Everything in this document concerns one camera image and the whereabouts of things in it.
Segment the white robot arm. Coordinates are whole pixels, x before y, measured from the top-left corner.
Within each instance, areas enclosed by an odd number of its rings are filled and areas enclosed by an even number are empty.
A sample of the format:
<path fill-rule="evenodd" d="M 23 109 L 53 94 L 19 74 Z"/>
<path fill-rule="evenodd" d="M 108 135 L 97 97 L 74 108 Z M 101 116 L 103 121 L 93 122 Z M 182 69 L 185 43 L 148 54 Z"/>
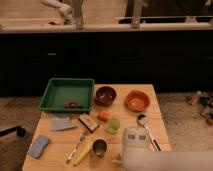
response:
<path fill-rule="evenodd" d="M 121 161 L 127 171 L 213 171 L 213 151 L 152 151 L 145 128 L 123 131 Z"/>

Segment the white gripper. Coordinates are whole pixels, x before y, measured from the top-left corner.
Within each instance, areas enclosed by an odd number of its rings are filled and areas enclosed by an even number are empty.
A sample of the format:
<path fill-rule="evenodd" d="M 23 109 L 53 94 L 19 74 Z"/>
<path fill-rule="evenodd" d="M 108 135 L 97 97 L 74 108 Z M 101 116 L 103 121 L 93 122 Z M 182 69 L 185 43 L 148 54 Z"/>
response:
<path fill-rule="evenodd" d="M 149 134 L 143 127 L 127 127 L 122 135 L 122 159 L 136 159 L 149 150 Z"/>

